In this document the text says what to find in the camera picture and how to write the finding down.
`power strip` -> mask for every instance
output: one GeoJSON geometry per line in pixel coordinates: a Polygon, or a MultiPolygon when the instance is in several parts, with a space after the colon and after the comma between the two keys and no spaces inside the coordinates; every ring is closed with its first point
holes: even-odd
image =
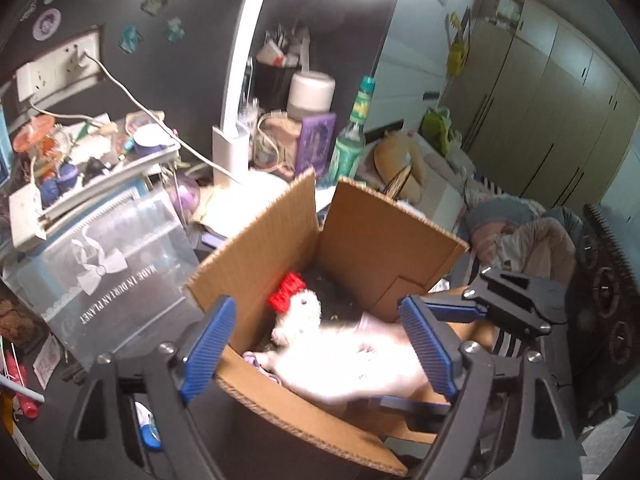
{"type": "Polygon", "coordinates": [[[14,248],[18,251],[33,249],[47,239],[40,224],[42,200],[35,184],[27,184],[9,197],[9,217],[14,248]]]}

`green bottle label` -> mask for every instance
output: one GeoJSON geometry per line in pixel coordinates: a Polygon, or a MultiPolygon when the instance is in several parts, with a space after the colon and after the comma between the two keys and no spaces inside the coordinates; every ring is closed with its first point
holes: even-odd
{"type": "Polygon", "coordinates": [[[371,106],[371,95],[360,90],[351,111],[351,122],[356,124],[364,124],[371,106]]]}
{"type": "Polygon", "coordinates": [[[362,148],[348,146],[337,139],[334,154],[331,157],[331,163],[329,163],[329,180],[336,183],[341,176],[353,178],[358,171],[361,154],[362,148]]]}

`wardrobe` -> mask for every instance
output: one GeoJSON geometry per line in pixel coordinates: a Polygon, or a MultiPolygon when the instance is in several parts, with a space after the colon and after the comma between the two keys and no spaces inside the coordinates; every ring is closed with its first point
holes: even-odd
{"type": "Polygon", "coordinates": [[[547,208],[599,202],[638,123],[633,85],[534,0],[482,0],[469,46],[442,103],[478,172],[547,208]]]}

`black wall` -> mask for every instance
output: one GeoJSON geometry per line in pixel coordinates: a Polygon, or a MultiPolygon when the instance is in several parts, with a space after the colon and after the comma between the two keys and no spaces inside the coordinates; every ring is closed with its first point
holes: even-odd
{"type": "MultiPolygon", "coordinates": [[[[11,10],[19,9],[23,1],[28,0],[12,0],[11,10]]],[[[171,127],[194,148],[210,155],[211,126],[220,123],[226,69],[242,0],[168,0],[156,17],[140,9],[143,0],[54,0],[49,7],[60,10],[62,23],[43,42],[34,40],[31,29],[47,6],[43,0],[36,1],[36,11],[17,23],[0,53],[2,81],[62,41],[101,25],[102,61],[110,72],[147,107],[164,110],[171,127]],[[172,44],[164,31],[167,20],[175,16],[182,20],[186,34],[172,44]],[[127,25],[135,25],[144,38],[134,54],[119,46],[127,25]]],[[[122,91],[107,81],[52,108],[60,113],[108,112],[114,120],[133,110],[135,106],[122,91]]]]}
{"type": "Polygon", "coordinates": [[[398,0],[264,0],[252,53],[264,43],[264,33],[278,23],[310,29],[311,70],[336,82],[332,110],[336,128],[349,119],[358,85],[373,75],[398,0]]]}

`wardrobe handle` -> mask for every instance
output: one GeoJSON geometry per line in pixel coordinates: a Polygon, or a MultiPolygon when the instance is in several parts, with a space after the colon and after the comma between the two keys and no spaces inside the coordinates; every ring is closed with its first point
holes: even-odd
{"type": "Polygon", "coordinates": [[[482,98],[482,102],[480,103],[480,107],[478,108],[478,111],[474,115],[474,120],[472,121],[471,127],[469,128],[469,131],[466,135],[466,140],[464,143],[465,146],[468,144],[469,140],[471,140],[471,138],[473,137],[474,130],[476,129],[476,123],[478,122],[478,119],[480,118],[480,116],[482,115],[482,112],[484,111],[484,105],[488,98],[489,98],[489,94],[484,94],[484,97],[482,98]]]}
{"type": "Polygon", "coordinates": [[[569,193],[567,195],[567,197],[564,199],[564,202],[562,202],[562,206],[564,207],[564,204],[566,204],[566,201],[569,200],[571,198],[571,195],[574,194],[574,191],[578,188],[578,186],[580,186],[580,183],[582,182],[582,178],[584,177],[584,171],[582,172],[580,178],[578,179],[578,182],[575,183],[574,188],[571,190],[571,193],[569,193]]]}
{"type": "Polygon", "coordinates": [[[473,145],[476,143],[476,140],[478,139],[478,135],[480,134],[480,130],[482,130],[482,127],[484,126],[484,121],[486,120],[487,115],[489,115],[489,111],[491,111],[491,107],[494,105],[494,100],[495,98],[491,98],[491,100],[489,101],[489,105],[487,106],[487,108],[485,108],[484,115],[480,119],[480,122],[478,123],[478,127],[476,128],[476,132],[473,136],[473,139],[471,139],[471,142],[469,144],[469,147],[468,147],[469,149],[471,149],[473,145]]]}
{"type": "Polygon", "coordinates": [[[553,150],[555,145],[556,144],[553,143],[551,145],[551,148],[549,148],[549,151],[546,152],[545,158],[543,158],[542,162],[540,162],[540,165],[538,166],[538,169],[536,170],[536,173],[533,174],[533,176],[531,177],[531,180],[529,180],[529,183],[527,184],[527,187],[525,187],[525,189],[522,191],[523,195],[527,192],[527,189],[529,189],[529,186],[531,185],[531,183],[536,179],[536,177],[538,176],[538,173],[540,173],[540,170],[542,169],[542,166],[544,166],[546,160],[549,158],[549,155],[551,155],[551,151],[553,150]]]}
{"type": "Polygon", "coordinates": [[[562,190],[562,193],[560,193],[560,196],[558,197],[558,200],[556,200],[554,202],[554,207],[556,207],[558,205],[558,202],[560,202],[562,200],[562,197],[566,193],[566,190],[569,189],[571,187],[571,184],[574,183],[574,178],[578,175],[578,171],[580,171],[580,166],[578,166],[578,169],[575,170],[574,176],[571,177],[571,180],[569,181],[569,183],[564,187],[564,189],[562,190]]]}

